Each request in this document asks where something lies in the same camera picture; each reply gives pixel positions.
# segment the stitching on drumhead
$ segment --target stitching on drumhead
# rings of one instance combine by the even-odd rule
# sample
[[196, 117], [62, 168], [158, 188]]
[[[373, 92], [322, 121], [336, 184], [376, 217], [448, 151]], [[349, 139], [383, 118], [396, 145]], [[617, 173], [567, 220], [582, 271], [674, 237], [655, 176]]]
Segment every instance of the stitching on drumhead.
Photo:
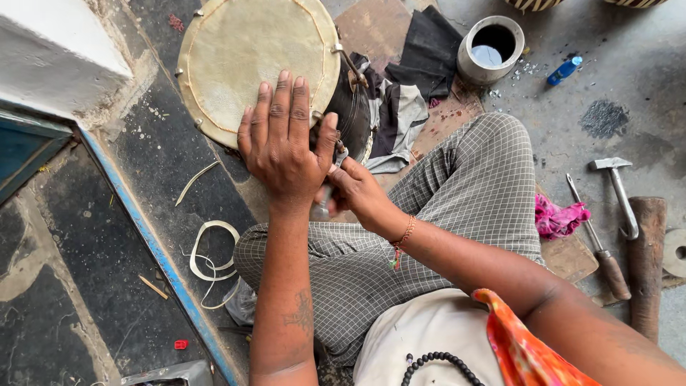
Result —
[[[224, 5], [224, 3], [226, 3], [227, 1], [236, 1], [236, 0], [223, 0], [221, 4], [219, 4], [218, 6], [216, 6], [212, 10], [212, 12], [210, 12], [209, 14], [207, 14], [207, 16], [203, 17], [200, 20], [200, 25], [198, 26], [198, 28], [196, 28], [195, 34], [193, 35], [193, 39], [191, 40], [191, 44], [188, 46], [188, 55], [186, 57], [186, 65], [187, 65], [186, 68], [188, 69], [187, 70], [188, 71], [188, 88], [191, 90], [191, 95], [193, 96], [193, 100], [196, 102], [196, 105], [198, 105], [198, 108], [200, 109], [200, 111], [202, 111], [202, 113], [205, 115], [205, 117], [207, 117], [207, 119], [210, 120], [210, 122], [212, 122], [217, 128], [224, 130], [224, 131], [228, 131], [230, 133], [238, 133], [238, 130], [231, 130], [230, 128], [224, 128], [223, 126], [219, 125], [217, 122], [215, 122], [215, 120], [212, 119], [212, 117], [205, 111], [205, 109], [202, 108], [202, 105], [200, 104], [200, 102], [198, 101], [198, 98], [196, 97], [195, 91], [193, 91], [193, 80], [191, 79], [191, 65], [190, 65], [191, 52], [193, 51], [193, 44], [196, 42], [196, 36], [198, 35], [198, 32], [202, 28], [202, 25], [204, 24], [204, 22], [209, 20], [209, 17], [216, 10], [218, 10], [220, 7], [222, 7], [222, 5]], [[312, 95], [311, 100], [314, 100], [314, 98], [317, 96], [317, 93], [319, 93], [319, 88], [322, 86], [322, 82], [324, 82], [324, 75], [326, 74], [327, 43], [324, 41], [324, 37], [322, 36], [322, 31], [319, 29], [319, 25], [317, 24], [317, 20], [315, 19], [312, 12], [310, 12], [310, 10], [308, 10], [298, 0], [291, 0], [291, 1], [293, 1], [300, 8], [302, 8], [305, 12], [307, 12], [309, 17], [312, 18], [312, 22], [314, 23], [314, 27], [317, 29], [317, 34], [319, 35], [319, 40], [322, 41], [322, 46], [324, 46], [324, 49], [322, 50], [322, 77], [321, 77], [321, 79], [319, 79], [319, 84], [317, 84], [317, 89], [314, 91], [314, 95]]]

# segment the drumhead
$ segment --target drumhead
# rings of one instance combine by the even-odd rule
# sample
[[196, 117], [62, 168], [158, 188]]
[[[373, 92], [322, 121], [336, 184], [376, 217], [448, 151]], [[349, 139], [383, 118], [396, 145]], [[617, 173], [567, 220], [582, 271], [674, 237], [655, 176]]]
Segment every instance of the drumhead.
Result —
[[181, 45], [184, 103], [205, 135], [238, 148], [245, 106], [255, 106], [263, 80], [275, 88], [282, 69], [308, 79], [310, 111], [326, 110], [340, 70], [335, 44], [333, 20], [319, 0], [210, 0]]

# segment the wooden stick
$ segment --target wooden stick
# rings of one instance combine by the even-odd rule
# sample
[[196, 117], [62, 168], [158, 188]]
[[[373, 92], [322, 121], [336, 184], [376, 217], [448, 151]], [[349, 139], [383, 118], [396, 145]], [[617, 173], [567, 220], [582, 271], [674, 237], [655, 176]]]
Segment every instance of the wooden stick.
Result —
[[160, 291], [159, 288], [155, 287], [155, 285], [154, 285], [153, 283], [149, 282], [146, 278], [144, 278], [143, 276], [140, 276], [140, 275], [138, 275], [138, 277], [141, 278], [141, 280], [143, 280], [143, 283], [146, 283], [147, 286], [149, 286], [150, 288], [152, 288], [153, 290], [155, 290], [155, 292], [157, 292], [158, 294], [160, 294], [161, 297], [164, 297], [165, 300], [167, 300], [167, 298], [169, 298], [169, 297], [167, 296], [166, 293]]
[[639, 237], [626, 242], [631, 326], [657, 344], [667, 202], [660, 197], [631, 197], [629, 205], [639, 224]]

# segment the plastic bottle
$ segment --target plastic bottle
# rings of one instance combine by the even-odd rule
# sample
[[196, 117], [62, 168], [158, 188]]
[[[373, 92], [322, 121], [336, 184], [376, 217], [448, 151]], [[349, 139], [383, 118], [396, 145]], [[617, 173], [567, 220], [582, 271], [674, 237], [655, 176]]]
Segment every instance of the plastic bottle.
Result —
[[580, 65], [582, 61], [583, 59], [581, 59], [581, 56], [574, 56], [571, 60], [564, 62], [557, 70], [550, 74], [548, 83], [554, 86], [562, 82], [576, 70], [576, 66]]

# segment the man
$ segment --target man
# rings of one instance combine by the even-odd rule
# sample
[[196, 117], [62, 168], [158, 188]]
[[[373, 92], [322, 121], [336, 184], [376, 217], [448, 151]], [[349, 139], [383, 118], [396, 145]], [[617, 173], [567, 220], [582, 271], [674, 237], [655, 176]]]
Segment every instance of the man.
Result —
[[[426, 350], [450, 351], [477, 383], [503, 385], [488, 313], [465, 295], [478, 288], [497, 293], [538, 339], [603, 385], [686, 384], [678, 363], [543, 266], [531, 148], [519, 121], [489, 113], [465, 124], [389, 198], [354, 160], [331, 166], [335, 114], [310, 151], [308, 95], [305, 79], [282, 71], [275, 93], [260, 85], [239, 129], [241, 154], [270, 199], [270, 223], [246, 232], [235, 252], [259, 292], [251, 384], [316, 385], [316, 332], [336, 363], [355, 364], [357, 385], [408, 385], [405, 355]], [[340, 190], [331, 210], [350, 209], [360, 224], [309, 224], [325, 176]], [[446, 363], [412, 379], [474, 378]]]

